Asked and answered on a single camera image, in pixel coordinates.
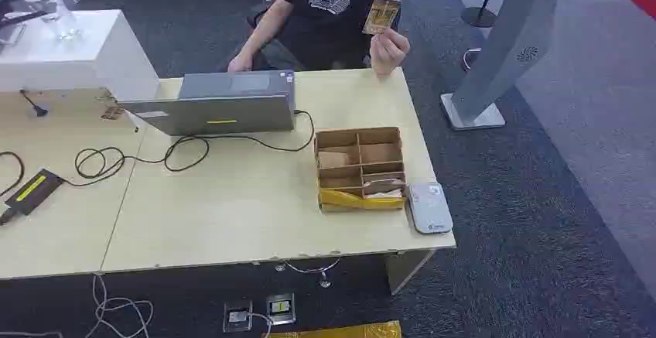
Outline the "person's right hand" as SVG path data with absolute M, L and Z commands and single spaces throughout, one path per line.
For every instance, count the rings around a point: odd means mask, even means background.
M 227 72 L 247 72 L 253 68 L 254 56 L 251 53 L 240 52 L 228 64 Z

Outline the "person's left hand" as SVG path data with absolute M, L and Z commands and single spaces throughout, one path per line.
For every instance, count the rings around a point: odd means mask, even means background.
M 379 78 L 388 77 L 401 65 L 410 50 L 410 42 L 393 29 L 374 35 L 371 38 L 371 68 Z

